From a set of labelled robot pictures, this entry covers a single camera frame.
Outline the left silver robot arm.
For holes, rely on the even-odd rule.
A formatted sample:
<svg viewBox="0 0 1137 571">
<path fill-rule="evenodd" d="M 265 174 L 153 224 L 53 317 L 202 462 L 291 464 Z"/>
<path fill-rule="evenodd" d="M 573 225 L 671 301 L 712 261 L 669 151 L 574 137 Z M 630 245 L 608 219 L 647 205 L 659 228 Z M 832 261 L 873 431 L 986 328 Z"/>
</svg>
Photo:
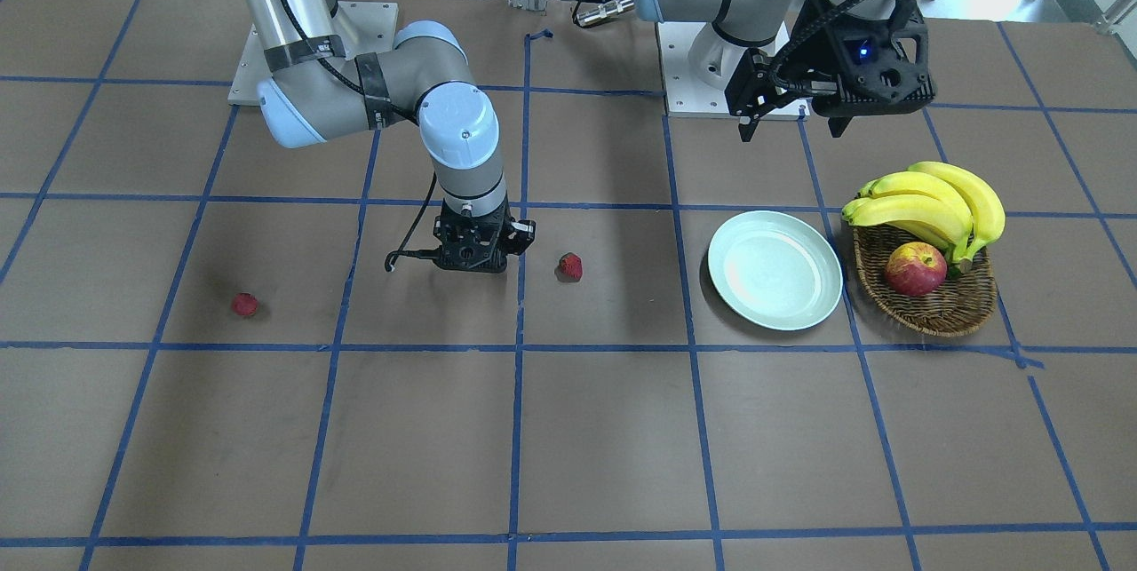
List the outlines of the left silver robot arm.
<svg viewBox="0 0 1137 571">
<path fill-rule="evenodd" d="M 907 115 L 937 94 L 918 0 L 634 0 L 642 20 L 700 22 L 696 64 L 712 72 L 744 142 L 760 119 L 806 101 L 839 138 L 857 117 Z"/>
</svg>

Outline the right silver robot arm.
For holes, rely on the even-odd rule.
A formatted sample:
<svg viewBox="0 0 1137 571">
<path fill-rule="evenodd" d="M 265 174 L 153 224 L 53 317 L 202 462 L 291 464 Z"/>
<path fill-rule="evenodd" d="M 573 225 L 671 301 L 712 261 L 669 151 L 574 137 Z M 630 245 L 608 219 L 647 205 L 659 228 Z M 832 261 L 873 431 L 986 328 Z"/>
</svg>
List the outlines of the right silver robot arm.
<svg viewBox="0 0 1137 571">
<path fill-rule="evenodd" d="M 513 218 L 490 98 L 472 78 L 450 28 L 413 20 L 379 52 L 350 28 L 340 0 L 244 0 L 267 77 L 257 84 L 262 115 L 282 147 L 308 147 L 407 121 L 420 129 L 442 191 L 432 227 L 435 249 L 405 246 L 385 257 L 426 259 L 441 270 L 499 274 L 536 239 L 532 220 Z"/>
</svg>

